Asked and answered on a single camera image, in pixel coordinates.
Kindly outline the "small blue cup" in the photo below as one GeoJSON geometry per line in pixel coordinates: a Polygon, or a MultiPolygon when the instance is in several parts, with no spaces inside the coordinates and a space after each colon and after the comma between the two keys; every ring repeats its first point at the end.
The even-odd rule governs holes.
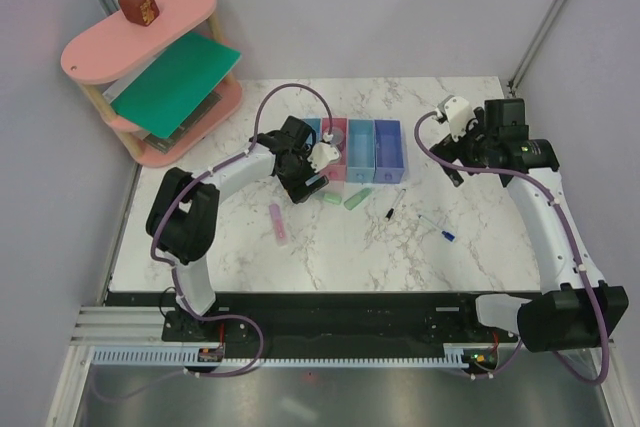
{"type": "Polygon", "coordinates": [[[339,128],[334,128],[332,130],[332,139],[331,139],[331,143],[333,145],[341,145],[345,140],[345,133],[343,130],[339,129],[339,128]]]}

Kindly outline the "pink highlighter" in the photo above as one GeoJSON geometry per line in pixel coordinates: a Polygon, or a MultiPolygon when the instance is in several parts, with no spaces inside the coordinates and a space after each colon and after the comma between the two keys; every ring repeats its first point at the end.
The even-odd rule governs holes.
{"type": "Polygon", "coordinates": [[[280,206],[277,203],[270,204],[269,214],[272,222],[272,227],[274,230],[274,235],[276,238],[276,243],[279,246],[286,245],[288,242],[288,237],[287,237],[280,206]]]}

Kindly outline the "light green highlighter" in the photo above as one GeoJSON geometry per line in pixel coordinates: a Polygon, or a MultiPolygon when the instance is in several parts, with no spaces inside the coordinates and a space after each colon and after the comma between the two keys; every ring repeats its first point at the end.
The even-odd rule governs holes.
{"type": "Polygon", "coordinates": [[[349,198],[347,198],[344,201],[343,206],[348,211],[352,211],[357,206],[359,206],[363,201],[365,201],[373,193],[373,191],[374,189],[371,187],[362,188],[356,193],[354,193],[353,195],[351,195],[349,198]]]}

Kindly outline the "light blue plastic bin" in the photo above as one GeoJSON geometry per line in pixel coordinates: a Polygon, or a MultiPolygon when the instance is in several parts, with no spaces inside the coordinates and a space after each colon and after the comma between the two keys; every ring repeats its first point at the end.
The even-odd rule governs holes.
{"type": "Polygon", "coordinates": [[[349,119],[346,181],[372,183],[375,174],[375,128],[373,120],[349,119]]]}

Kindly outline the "purple blue plastic bin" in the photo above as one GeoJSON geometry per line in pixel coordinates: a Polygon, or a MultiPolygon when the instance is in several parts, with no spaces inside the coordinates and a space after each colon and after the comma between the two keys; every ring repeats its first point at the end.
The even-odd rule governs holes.
{"type": "Polygon", "coordinates": [[[406,171],[404,138],[398,120],[375,120],[374,182],[399,184],[406,171]]]}

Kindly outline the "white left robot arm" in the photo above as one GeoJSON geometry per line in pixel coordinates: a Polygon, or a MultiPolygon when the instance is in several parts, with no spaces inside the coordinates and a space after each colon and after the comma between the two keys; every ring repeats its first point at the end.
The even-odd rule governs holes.
{"type": "Polygon", "coordinates": [[[216,294],[206,256],[221,204],[268,177],[279,180],[293,203],[305,202],[328,184],[321,171],[341,158],[332,138],[327,133],[318,140],[306,122],[290,116],[281,128],[254,134],[243,150],[200,174],[177,167],[165,173],[146,221],[150,255],[170,266],[177,303],[187,312],[185,329],[196,339],[211,339],[220,325],[210,309],[216,294]]]}

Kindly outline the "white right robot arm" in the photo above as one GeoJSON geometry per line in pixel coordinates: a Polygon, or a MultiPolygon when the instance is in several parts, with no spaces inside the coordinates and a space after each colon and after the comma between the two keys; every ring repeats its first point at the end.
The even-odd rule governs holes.
{"type": "Polygon", "coordinates": [[[531,352],[593,348],[606,342],[629,306],[621,286],[610,286],[577,232],[564,198],[551,143],[532,139],[521,99],[488,100],[473,107],[450,95],[436,120],[449,134],[429,150],[454,185],[462,174],[496,173],[524,222],[539,270],[540,296],[477,297],[458,315],[467,339],[494,327],[518,335],[531,352]]]}

